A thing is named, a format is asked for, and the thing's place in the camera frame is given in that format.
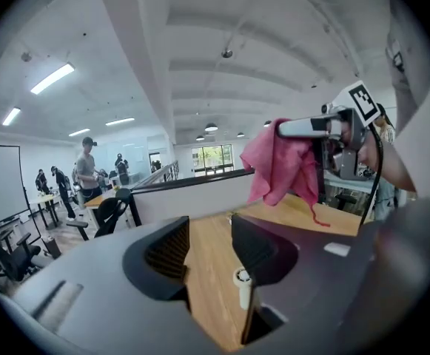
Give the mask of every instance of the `window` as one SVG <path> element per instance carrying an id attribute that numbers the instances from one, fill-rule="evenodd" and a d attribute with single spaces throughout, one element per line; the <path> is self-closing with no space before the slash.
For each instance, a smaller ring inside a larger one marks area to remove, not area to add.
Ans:
<path id="1" fill-rule="evenodd" d="M 193 169 L 195 176 L 222 174 L 232 171 L 232 146 L 205 146 L 192 149 Z"/>

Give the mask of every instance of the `white ceiling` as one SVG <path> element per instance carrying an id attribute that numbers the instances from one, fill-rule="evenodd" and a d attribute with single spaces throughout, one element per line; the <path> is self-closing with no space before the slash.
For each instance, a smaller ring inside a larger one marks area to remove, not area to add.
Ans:
<path id="1" fill-rule="evenodd" d="M 390 89 L 389 0 L 168 3 L 164 48 L 155 53 L 169 69 L 177 143 L 194 142 L 209 122 L 220 128 L 209 140 L 220 141 L 240 131 L 252 137 L 268 119 L 319 114 L 356 75 L 373 94 Z M 110 16 L 102 0 L 54 0 L 22 27 L 0 59 L 0 130 L 68 139 L 84 127 L 117 130 L 104 123 L 127 116 L 136 118 L 130 125 L 158 124 Z M 221 57 L 225 47 L 232 58 Z M 74 73 L 29 92 L 67 61 Z M 13 106 L 23 112 L 4 128 Z"/>

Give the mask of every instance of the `floor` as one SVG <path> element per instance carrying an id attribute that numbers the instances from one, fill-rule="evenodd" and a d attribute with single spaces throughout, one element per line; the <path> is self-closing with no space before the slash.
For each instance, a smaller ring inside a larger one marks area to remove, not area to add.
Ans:
<path id="1" fill-rule="evenodd" d="M 77 205 L 73 203 L 71 205 L 73 207 L 73 211 L 75 212 L 76 220 L 90 222 L 87 219 L 86 209 L 80 209 Z M 38 227 L 38 231 L 40 232 L 40 236 L 42 238 L 45 238 L 48 236 L 53 237 L 57 243 L 57 246 L 60 252 L 62 254 L 65 254 L 66 252 L 78 246 L 79 244 L 83 243 L 84 241 L 80 233 L 78 232 L 77 228 L 67 226 L 66 224 L 67 210 L 65 209 L 65 207 L 61 206 L 60 204 L 57 204 L 56 213 L 61 224 L 54 229 L 45 228 L 44 221 L 42 220 L 41 215 L 39 213 L 34 215 L 34 220 Z M 52 222 L 50 213 L 47 213 L 46 211 L 44 211 L 44 217 L 45 217 L 45 220 L 47 221 L 47 224 Z M 19 221 L 15 221 L 8 226 L 3 226 L 0 229 L 0 231 L 8 228 L 12 228 L 16 224 L 19 224 Z M 38 238 L 39 234 L 36 229 L 36 225 L 34 224 L 34 221 L 32 220 L 32 218 L 29 219 L 26 223 L 20 223 L 17 230 L 21 232 L 16 232 L 15 235 L 13 235 L 10 238 L 11 247 L 12 248 L 15 247 L 15 243 L 20 239 L 20 237 L 23 235 L 24 232 L 29 232 L 31 234 L 30 241 L 33 241 L 34 239 Z M 121 230 L 127 230 L 129 227 L 134 228 L 135 223 L 132 218 L 130 210 L 127 209 L 125 215 L 119 218 L 119 221 L 115 227 L 115 232 L 121 231 Z M 96 231 L 97 231 L 96 227 L 91 226 L 91 224 L 88 225 L 88 227 L 85 229 L 85 232 L 87 233 L 87 236 L 89 237 L 90 240 L 94 238 Z M 33 245 L 39 246 L 41 248 L 41 253 L 39 254 L 39 256 L 44 256 L 44 250 L 46 248 L 44 246 L 42 239 L 35 241 Z M 7 294 L 8 296 L 12 296 L 17 291 L 21 283 L 23 283 L 29 277 L 32 277 L 32 276 L 25 277 L 24 280 L 22 280 L 21 282 L 13 282 L 12 280 L 9 280 L 6 277 L 2 277 L 0 278 L 0 291 Z"/>

